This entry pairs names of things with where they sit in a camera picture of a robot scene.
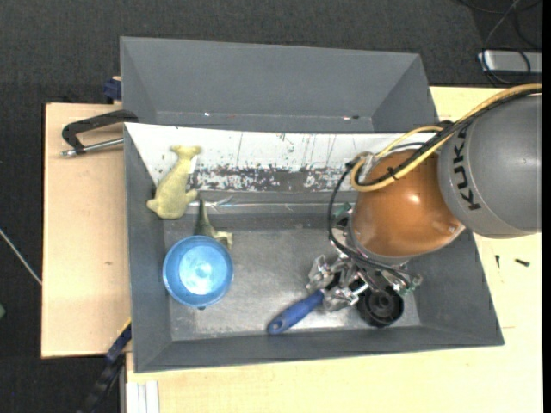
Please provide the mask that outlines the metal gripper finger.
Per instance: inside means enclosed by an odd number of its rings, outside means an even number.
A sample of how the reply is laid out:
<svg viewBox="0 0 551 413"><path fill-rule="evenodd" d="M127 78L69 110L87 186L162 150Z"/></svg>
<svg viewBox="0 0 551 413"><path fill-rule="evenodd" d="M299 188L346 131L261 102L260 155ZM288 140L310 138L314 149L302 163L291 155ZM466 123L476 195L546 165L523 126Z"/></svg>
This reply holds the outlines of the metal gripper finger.
<svg viewBox="0 0 551 413"><path fill-rule="evenodd" d="M326 311L340 311L345 307L357 304L359 297L356 291L349 287L334 286L322 291L322 306Z"/></svg>
<svg viewBox="0 0 551 413"><path fill-rule="evenodd" d="M328 261L325 256L318 256L314 259L308 273L306 289L318 291L327 288L343 268L344 262L339 258L335 261Z"/></svg>

